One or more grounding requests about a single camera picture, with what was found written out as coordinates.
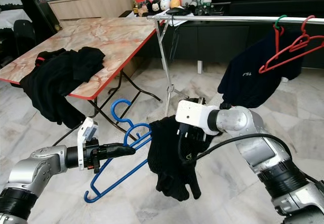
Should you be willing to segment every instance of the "wooden cabinet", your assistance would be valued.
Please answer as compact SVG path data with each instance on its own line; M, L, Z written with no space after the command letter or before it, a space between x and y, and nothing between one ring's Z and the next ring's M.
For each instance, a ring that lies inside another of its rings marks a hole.
M118 17L132 9L131 0L56 0L49 5L63 28L78 19Z

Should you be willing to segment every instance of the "red clothes hanger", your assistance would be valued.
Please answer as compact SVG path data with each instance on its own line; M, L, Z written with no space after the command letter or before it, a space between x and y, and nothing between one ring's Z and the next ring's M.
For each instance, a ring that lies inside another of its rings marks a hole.
M290 58L290 59L288 59L288 60L286 60L286 61L283 61L283 62L280 62L280 63L278 63L278 64L276 64L276 65L273 65L273 66L268 67L268 66L269 66L269 63L270 63L271 61L277 59L277 58L279 57L279 55L281 55L281 54L284 53L285 51L289 50L289 52L293 52L293 51L299 50L299 49L301 49L301 48L304 48L304 47L306 47L306 46L308 45L308 43L309 43L312 39L316 39L316 38L324 39L324 36L323 36L323 35L316 35L316 36L312 36L312 37L310 37L310 36L306 33L305 25L306 25L307 21L308 21L309 19L311 19L311 18L315 18L315 16L314 16L314 15L311 15L311 16L309 16L308 18L306 18L305 21L303 22L302 27L301 27L301 31L302 31L303 34L302 34L301 36L299 36L299 37L298 37L298 38L297 38L297 39L296 39L296 40L295 40L295 41L294 41L290 46L284 48L284 49L281 50L280 52L276 53L273 57L271 57L271 58L267 61L267 63L266 63L264 66L261 66L261 67L260 67L260 69L259 69L259 73L267 72L267 71L272 70L272 69L274 69L274 68L276 68L276 67L278 67L278 66L281 66L281 65L283 65L283 64L285 64L285 63L288 63L288 62L290 62L290 61L292 61L292 60L294 60L294 59L297 59L297 58L299 58L299 57L305 56L305 55L307 55L307 54L309 54L309 53L312 53L313 51L317 51L317 50L319 50L319 49L321 49L321 48L324 47L324 40L323 40L322 43L321 43L321 45L318 46L318 47L315 47L315 48L313 48L313 49L311 49L311 50L309 50L309 51L306 51L306 52L304 52L304 53L302 53L302 54L300 54L300 55L297 55L297 56L295 56L295 57L292 57L292 58Z

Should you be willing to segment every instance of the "hanger hook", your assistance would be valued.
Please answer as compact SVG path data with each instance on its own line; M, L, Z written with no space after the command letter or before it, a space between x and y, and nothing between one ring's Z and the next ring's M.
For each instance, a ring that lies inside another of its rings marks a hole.
M280 29L280 27L278 26L278 22L279 22L279 20L281 19L281 18L286 18L286 17L288 17L287 15L282 15L282 16L280 16L278 19L277 19L277 21L274 23L274 27L276 28L276 29Z
M121 119L119 118L116 113L115 113L115 107L117 106L117 104L119 103L126 103L128 106L131 106L131 102L127 99L118 99L116 100L115 102L112 103L111 107L110 107L110 112L111 112L111 115L113 116L113 118L115 120L117 120L118 122L127 122L131 127L134 126L134 124L132 123L132 121L130 119Z
M303 24L302 24L302 28L301 28L301 30L302 30L303 33L306 33L305 25L306 25L307 21L308 21L309 19L311 19L311 18L316 18L316 17L315 17L314 15L310 15L310 16L308 16L308 17L305 19L305 21L303 22Z

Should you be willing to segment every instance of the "black chair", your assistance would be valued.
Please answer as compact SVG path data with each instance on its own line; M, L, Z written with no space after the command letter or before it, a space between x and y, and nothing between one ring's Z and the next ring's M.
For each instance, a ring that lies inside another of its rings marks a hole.
M36 46L34 27L28 20L17 20L14 23L14 35L18 56L25 54Z

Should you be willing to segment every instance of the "marble table top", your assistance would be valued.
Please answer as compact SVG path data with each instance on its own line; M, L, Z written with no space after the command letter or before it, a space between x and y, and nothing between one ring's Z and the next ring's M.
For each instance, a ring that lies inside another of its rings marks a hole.
M99 48L106 55L104 68L70 94L76 98L92 100L154 33L154 22L146 18L82 19L5 66L0 70L0 80L19 84L33 70L35 59L42 51L60 48L77 51L85 46Z

